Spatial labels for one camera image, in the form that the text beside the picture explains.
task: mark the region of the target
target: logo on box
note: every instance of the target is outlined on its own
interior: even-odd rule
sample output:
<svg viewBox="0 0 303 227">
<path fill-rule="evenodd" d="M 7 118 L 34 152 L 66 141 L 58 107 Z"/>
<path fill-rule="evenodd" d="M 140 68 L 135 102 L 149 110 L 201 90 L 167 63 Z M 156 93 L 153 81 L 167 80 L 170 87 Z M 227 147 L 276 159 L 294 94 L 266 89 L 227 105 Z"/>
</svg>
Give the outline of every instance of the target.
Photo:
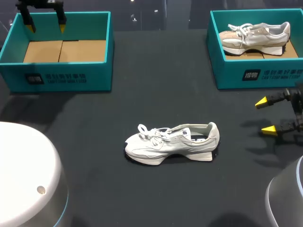
<svg viewBox="0 0 303 227">
<path fill-rule="evenodd" d="M 245 70 L 242 80 L 250 81 L 257 80 L 260 75 L 261 70 Z"/>
<path fill-rule="evenodd" d="M 25 78 L 29 84 L 44 84 L 40 73 L 26 73 Z"/>
</svg>

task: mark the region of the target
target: open box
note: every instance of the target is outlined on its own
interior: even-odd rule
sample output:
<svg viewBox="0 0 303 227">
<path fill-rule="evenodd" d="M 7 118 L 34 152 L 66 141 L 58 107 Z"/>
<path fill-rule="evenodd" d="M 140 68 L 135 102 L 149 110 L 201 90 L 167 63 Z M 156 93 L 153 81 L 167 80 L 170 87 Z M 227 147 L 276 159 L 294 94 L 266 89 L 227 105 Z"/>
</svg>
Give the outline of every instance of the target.
<svg viewBox="0 0 303 227">
<path fill-rule="evenodd" d="M 219 33 L 227 25 L 245 23 L 271 25 L 288 21 L 291 25 L 289 44 L 297 58 L 233 59 L 224 54 Z M 302 9 L 256 9 L 211 11 L 206 44 L 217 83 L 221 88 L 294 87 L 303 77 L 303 11 Z"/>
<path fill-rule="evenodd" d="M 12 92 L 111 89 L 110 12 L 65 15 L 63 34 L 56 13 L 32 13 L 35 33 L 23 24 L 21 14 L 16 15 L 0 53 L 0 73 Z"/>
</svg>

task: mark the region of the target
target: teal box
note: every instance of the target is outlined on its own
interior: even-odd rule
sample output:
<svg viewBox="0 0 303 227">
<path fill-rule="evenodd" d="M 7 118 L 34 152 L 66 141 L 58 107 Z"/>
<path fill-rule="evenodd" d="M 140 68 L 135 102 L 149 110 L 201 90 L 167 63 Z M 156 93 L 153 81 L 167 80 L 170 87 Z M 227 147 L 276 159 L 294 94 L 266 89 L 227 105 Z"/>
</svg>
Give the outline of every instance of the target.
<svg viewBox="0 0 303 227">
<path fill-rule="evenodd" d="M 11 92 L 109 91 L 114 52 L 110 12 L 66 12 L 64 33 L 56 13 L 32 13 L 36 33 L 17 14 L 0 53 L 0 73 Z M 30 41 L 106 40 L 104 61 L 23 63 Z"/>
<path fill-rule="evenodd" d="M 229 30 L 228 24 L 245 23 L 271 25 L 288 21 L 290 40 L 298 58 L 227 60 L 219 33 Z M 294 87 L 303 78 L 303 11 L 302 9 L 257 9 L 211 11 L 206 44 L 218 89 Z M 254 78 L 245 80 L 247 73 Z"/>
</svg>

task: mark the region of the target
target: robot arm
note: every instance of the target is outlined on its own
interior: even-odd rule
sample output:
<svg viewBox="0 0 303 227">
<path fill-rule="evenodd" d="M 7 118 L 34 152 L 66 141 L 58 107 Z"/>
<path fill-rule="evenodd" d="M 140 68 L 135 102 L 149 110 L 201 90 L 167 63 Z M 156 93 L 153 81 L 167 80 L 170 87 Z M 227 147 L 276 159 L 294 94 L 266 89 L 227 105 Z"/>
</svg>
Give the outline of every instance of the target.
<svg viewBox="0 0 303 227">
<path fill-rule="evenodd" d="M 36 9 L 54 9 L 57 13 L 59 27 L 61 33 L 65 30 L 66 16 L 63 10 L 62 0 L 19 0 L 16 3 L 16 7 L 20 10 L 21 16 L 23 18 L 23 23 L 28 27 L 33 33 L 36 32 L 36 27 L 32 17 L 27 9 L 28 6 L 35 7 Z"/>
<path fill-rule="evenodd" d="M 277 92 L 276 94 L 265 96 L 256 103 L 256 108 L 260 109 L 286 99 L 291 102 L 296 116 L 296 121 L 292 120 L 283 125 L 272 125 L 263 128 L 263 134 L 279 136 L 290 131 L 303 130 L 303 82 L 297 83 L 296 86 L 297 89 L 293 92 L 285 89 L 283 92 Z"/>
</svg>

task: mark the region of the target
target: shoe heel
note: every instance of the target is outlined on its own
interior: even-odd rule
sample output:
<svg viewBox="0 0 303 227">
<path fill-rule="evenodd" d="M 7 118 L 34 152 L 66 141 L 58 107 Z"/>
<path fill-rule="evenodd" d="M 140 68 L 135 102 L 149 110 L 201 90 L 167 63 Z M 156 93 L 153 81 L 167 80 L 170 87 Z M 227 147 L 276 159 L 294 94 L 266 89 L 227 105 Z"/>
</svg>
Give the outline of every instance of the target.
<svg viewBox="0 0 303 227">
<path fill-rule="evenodd" d="M 195 160 L 195 161 L 205 161 L 210 162 L 213 160 L 212 152 L 206 153 L 199 153 L 199 154 L 189 154 L 185 155 L 188 159 Z"/>
<path fill-rule="evenodd" d="M 283 49 L 282 46 L 272 46 L 272 47 L 262 46 L 261 52 L 271 55 L 282 55 L 283 54 L 282 49 Z"/>
</svg>

